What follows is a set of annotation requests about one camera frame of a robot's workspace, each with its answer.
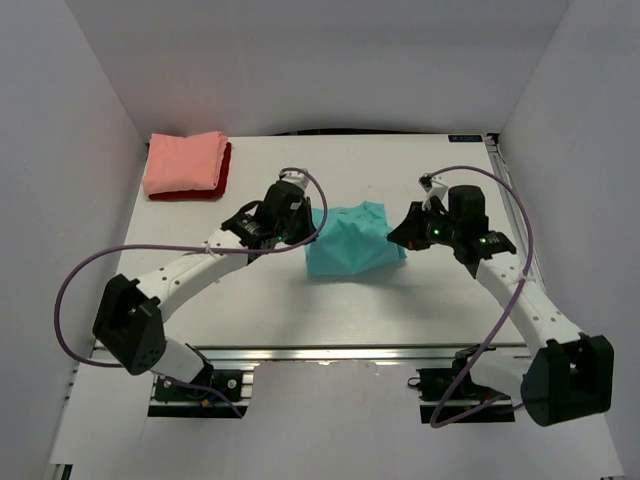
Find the teal t-shirt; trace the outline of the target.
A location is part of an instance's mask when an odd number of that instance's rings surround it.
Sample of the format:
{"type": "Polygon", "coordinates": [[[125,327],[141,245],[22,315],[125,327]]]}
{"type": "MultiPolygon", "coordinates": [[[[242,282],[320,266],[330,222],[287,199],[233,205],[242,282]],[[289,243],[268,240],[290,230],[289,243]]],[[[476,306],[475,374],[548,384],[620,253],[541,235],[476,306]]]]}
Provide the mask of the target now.
{"type": "Polygon", "coordinates": [[[403,262],[405,250],[387,240],[391,227],[382,203],[333,207],[317,239],[305,246],[309,277],[346,277],[403,262]]]}

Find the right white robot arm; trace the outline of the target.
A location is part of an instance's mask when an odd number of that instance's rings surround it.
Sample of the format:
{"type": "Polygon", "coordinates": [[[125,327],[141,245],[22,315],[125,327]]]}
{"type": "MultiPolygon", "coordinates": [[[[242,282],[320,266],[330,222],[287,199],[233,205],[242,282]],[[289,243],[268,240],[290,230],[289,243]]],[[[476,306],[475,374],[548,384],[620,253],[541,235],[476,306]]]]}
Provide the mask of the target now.
{"type": "Polygon", "coordinates": [[[489,342],[457,353],[444,396],[486,388],[522,402],[539,426],[605,413],[611,407],[614,350],[602,335],[590,336],[564,316],[528,279],[515,245],[489,227],[485,196],[477,186],[449,188],[424,177],[423,201],[411,204],[387,238],[407,250],[433,245],[455,259],[503,309],[502,317],[525,341],[527,361],[503,355],[489,342]]]}

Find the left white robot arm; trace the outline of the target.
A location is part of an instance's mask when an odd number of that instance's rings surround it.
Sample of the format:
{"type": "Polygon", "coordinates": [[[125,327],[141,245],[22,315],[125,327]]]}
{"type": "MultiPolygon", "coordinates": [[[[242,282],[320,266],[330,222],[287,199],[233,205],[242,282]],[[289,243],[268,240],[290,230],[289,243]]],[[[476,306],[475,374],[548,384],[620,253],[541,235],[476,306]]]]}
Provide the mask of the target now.
{"type": "Polygon", "coordinates": [[[94,322],[95,338],[131,375],[152,372],[176,385],[209,385],[212,365],[169,338],[164,325],[202,290],[278,244],[293,246],[315,236],[308,183],[300,172],[283,172],[263,200],[241,208],[196,251],[137,278],[112,278],[94,322]]]}

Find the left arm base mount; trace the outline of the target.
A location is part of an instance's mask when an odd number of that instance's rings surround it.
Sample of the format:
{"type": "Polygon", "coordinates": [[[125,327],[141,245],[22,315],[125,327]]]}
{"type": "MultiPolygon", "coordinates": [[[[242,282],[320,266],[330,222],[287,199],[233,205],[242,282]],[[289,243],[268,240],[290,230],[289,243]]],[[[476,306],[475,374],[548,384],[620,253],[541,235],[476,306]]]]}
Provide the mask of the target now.
{"type": "Polygon", "coordinates": [[[256,363],[213,360],[209,377],[197,388],[154,375],[147,415],[150,418],[240,419],[249,407],[256,363]]]}

